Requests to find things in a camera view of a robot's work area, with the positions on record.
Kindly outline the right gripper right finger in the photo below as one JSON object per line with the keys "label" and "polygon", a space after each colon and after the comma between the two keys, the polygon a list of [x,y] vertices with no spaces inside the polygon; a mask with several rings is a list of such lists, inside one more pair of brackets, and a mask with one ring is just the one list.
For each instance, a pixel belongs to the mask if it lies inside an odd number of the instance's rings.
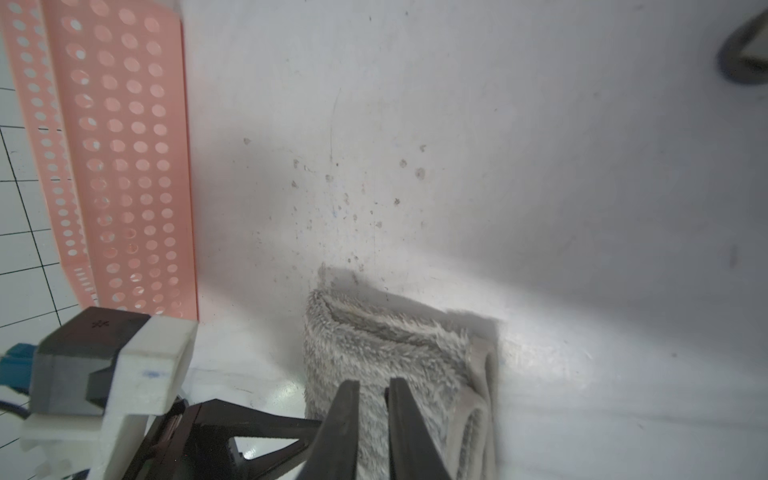
{"label": "right gripper right finger", "polygon": [[449,480],[408,382],[392,378],[385,391],[388,409],[390,478]]}

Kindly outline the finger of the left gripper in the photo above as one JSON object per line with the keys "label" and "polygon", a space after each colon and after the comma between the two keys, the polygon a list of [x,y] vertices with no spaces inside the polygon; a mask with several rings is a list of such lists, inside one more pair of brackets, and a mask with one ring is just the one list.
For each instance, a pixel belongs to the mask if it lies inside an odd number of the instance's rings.
{"label": "finger of the left gripper", "polygon": [[[300,465],[322,423],[277,416],[219,399],[178,399],[156,418],[123,474],[125,479],[277,479]],[[288,439],[247,459],[238,438]]]}

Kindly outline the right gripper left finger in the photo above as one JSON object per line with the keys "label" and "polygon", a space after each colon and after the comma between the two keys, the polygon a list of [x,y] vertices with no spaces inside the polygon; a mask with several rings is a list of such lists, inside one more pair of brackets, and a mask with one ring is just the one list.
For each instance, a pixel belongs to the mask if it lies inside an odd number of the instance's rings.
{"label": "right gripper left finger", "polygon": [[297,479],[356,478],[359,389],[358,381],[341,383]]}

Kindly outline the grey striped dishcloth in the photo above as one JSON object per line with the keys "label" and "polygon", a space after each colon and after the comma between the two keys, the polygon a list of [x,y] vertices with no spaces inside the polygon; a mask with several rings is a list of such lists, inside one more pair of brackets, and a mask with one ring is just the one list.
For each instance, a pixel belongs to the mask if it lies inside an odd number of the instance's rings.
{"label": "grey striped dishcloth", "polygon": [[317,289],[307,301],[303,357],[310,419],[327,415],[343,381],[360,384],[358,478],[389,476],[384,392],[393,378],[407,381],[452,478],[496,478],[491,342],[451,323]]}

